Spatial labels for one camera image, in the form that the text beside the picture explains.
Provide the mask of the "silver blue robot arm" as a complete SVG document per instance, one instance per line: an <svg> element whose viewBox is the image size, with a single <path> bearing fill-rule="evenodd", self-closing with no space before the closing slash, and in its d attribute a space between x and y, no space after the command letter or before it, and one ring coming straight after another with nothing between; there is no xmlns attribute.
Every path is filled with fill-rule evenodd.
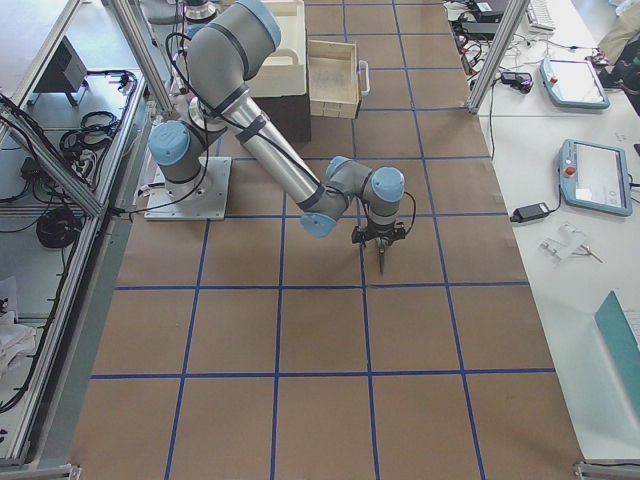
<svg viewBox="0 0 640 480"><path fill-rule="evenodd" d="M352 200L359 199L367 224L353 230L354 243L376 239L389 246L406 237L409 230L397 219L405 193L400 170L373 170L336 156L320 181L251 98L248 80L281 41L280 27L263 2L233 3L189 41L187 82L195 95L189 114L161 123L149 137L151 155L168 184L199 178L201 157L230 131L302 210L308 233L327 236Z"/></svg>

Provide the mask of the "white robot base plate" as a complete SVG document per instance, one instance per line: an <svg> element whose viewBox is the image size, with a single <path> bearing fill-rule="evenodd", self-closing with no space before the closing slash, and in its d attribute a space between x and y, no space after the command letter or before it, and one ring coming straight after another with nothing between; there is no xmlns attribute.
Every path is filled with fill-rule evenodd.
<svg viewBox="0 0 640 480"><path fill-rule="evenodd" d="M160 186L149 190L148 202L143 212L150 221L222 221L225 219L231 178L230 157L199 158L205 172L193 180L175 184L165 180L159 166L153 182Z"/></svg>

